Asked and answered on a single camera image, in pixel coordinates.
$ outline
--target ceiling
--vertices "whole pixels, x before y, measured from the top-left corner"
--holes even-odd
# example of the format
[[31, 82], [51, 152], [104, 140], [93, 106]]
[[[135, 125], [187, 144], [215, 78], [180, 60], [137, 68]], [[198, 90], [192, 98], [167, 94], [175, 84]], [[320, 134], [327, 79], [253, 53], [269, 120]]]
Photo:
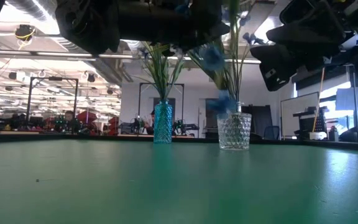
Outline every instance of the ceiling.
[[[15, 0], [7, 0], [0, 13], [0, 50], [20, 50], [32, 52], [83, 52], [77, 46], [59, 36], [57, 24], [53, 14], [49, 11], [54, 6], [54, 1], [33, 1], [38, 6], [40, 2], [48, 6], [40, 7], [38, 14], [20, 11], [14, 6]], [[242, 27], [242, 32], [254, 33], [265, 38], [267, 30], [279, 26], [279, 12], [288, 4], [289, 0], [278, 0], [276, 4], [255, 4], [251, 10], [251, 20]], [[17, 40], [14, 31], [20, 24], [29, 24], [36, 27], [36, 33], [30, 42], [23, 43]], [[137, 54], [136, 41], [121, 41], [118, 54]], [[210, 85], [210, 80], [203, 72], [192, 63], [183, 70], [178, 83], [189, 85]], [[15, 80], [9, 78], [10, 73], [17, 73]], [[95, 81], [89, 82], [88, 75], [95, 74]], [[20, 111], [27, 108], [29, 83], [31, 77], [62, 77], [77, 78], [79, 84], [77, 108], [86, 110], [90, 108], [100, 115], [119, 114], [121, 110], [120, 85], [127, 82], [139, 82], [135, 76], [144, 75], [142, 62], [137, 59], [89, 59], [60, 58], [23, 58], [12, 56], [0, 57], [0, 112]], [[62, 113], [64, 110], [72, 110], [74, 107], [73, 81], [51, 82], [42, 80], [32, 90], [31, 113], [47, 114]]]

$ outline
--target blue glass vase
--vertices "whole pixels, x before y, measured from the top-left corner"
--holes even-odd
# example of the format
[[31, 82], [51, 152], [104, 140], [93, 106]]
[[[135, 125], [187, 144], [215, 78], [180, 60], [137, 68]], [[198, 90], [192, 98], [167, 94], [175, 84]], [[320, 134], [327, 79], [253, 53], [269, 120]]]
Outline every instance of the blue glass vase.
[[161, 101], [154, 108], [154, 143], [170, 144], [172, 142], [172, 106]]

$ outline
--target green tabletop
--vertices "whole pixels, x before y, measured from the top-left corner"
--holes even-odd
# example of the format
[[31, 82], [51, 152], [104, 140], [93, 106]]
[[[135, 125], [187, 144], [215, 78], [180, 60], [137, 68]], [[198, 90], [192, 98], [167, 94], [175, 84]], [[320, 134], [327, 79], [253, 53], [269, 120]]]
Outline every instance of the green tabletop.
[[0, 143], [0, 223], [357, 224], [358, 151]]

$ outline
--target clear glass vase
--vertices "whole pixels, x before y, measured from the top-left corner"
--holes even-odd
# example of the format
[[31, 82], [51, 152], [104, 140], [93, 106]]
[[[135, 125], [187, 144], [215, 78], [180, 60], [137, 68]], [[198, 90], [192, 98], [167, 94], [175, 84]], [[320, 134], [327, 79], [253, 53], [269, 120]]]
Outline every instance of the clear glass vase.
[[154, 143], [170, 144], [172, 142], [172, 106], [161, 101], [154, 108]]
[[219, 147], [231, 151], [248, 150], [251, 119], [251, 114], [241, 112], [218, 115]]

